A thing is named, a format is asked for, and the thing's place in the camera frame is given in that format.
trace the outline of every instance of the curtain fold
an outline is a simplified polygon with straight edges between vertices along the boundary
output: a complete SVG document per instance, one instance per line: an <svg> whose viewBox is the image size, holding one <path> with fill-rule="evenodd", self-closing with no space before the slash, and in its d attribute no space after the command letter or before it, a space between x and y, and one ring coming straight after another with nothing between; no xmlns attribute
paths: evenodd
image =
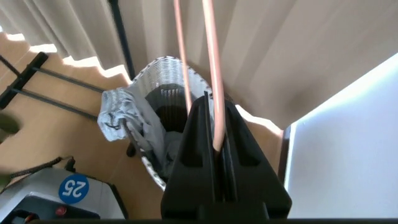
<svg viewBox="0 0 398 224"><path fill-rule="evenodd" d="M138 73L178 57L172 0L119 0ZM395 0L214 0L224 88L281 128L398 52ZM210 69L201 0L181 1L188 64ZM106 0L0 0L0 25L75 60L124 64Z"/></svg>

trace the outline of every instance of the floor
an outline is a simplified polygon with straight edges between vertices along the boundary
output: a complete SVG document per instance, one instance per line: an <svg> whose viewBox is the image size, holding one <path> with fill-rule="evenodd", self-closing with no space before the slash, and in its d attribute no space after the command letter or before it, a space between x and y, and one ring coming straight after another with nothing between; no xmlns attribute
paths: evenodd
<svg viewBox="0 0 398 224"><path fill-rule="evenodd" d="M0 54L19 71L35 57L24 41L10 41L0 33ZM96 67L65 65L57 54L50 54L42 66L104 89L126 86L119 74L105 78ZM0 93L15 76L0 65ZM42 73L36 73L25 86L55 100L98 114L101 95ZM2 170L21 170L73 155L78 172L115 184L132 219L160 218L161 189L146 172L138 157L127 157L128 141L108 142L96 122L55 106L17 95L4 110L20 119L22 129L0 145ZM265 127L248 123L271 165L277 171L280 138Z"/></svg>

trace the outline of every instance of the pink tube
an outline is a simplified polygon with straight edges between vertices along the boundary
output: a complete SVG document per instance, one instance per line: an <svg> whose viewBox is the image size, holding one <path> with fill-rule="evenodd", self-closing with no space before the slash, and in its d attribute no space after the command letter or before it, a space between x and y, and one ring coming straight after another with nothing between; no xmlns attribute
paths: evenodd
<svg viewBox="0 0 398 224"><path fill-rule="evenodd" d="M214 19L213 1L203 0L203 12L205 14L205 26L207 36L207 47L209 51L211 87L214 98L215 130L213 147L220 152L225 135L225 107L224 88L220 70L220 56L218 54L218 42L216 25Z"/></svg>
<svg viewBox="0 0 398 224"><path fill-rule="evenodd" d="M188 68L187 68L187 59L185 57L185 46L182 32L182 22L181 22L181 12L180 12L180 0L174 0L174 13L175 13L175 23L177 26L177 36L178 36L178 47L180 49L180 57L182 61L182 73L184 77L184 85L185 85L185 104L187 106L187 114L191 110L192 99L191 99L191 91L189 88L189 76L188 76Z"/></svg>

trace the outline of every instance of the blue sticker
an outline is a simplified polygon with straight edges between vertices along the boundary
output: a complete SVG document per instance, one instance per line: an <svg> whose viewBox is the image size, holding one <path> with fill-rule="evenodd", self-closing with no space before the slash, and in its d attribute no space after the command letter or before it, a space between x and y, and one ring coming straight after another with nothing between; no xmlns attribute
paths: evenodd
<svg viewBox="0 0 398 224"><path fill-rule="evenodd" d="M78 203L86 197L88 187L88 180L84 175L73 174L63 180L58 195L67 204Z"/></svg>

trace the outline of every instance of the laundry basket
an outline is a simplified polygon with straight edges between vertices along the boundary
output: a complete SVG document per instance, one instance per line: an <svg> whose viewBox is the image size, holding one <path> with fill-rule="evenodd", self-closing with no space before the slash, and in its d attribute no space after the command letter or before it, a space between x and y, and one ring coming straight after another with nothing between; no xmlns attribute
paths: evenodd
<svg viewBox="0 0 398 224"><path fill-rule="evenodd" d="M213 125L214 105L210 86L190 67L188 67L188 76L192 101L203 96L205 91L208 92L210 118ZM155 59L133 79L129 88L139 90L160 118L166 131L183 132L187 121L187 107L180 59L170 56ZM133 156L135 150L143 152L135 140L131 139L131 141L127 150L128 156ZM156 161L155 156L143 153L142 161L149 174L164 189L167 180L159 177L157 173L159 162Z"/></svg>

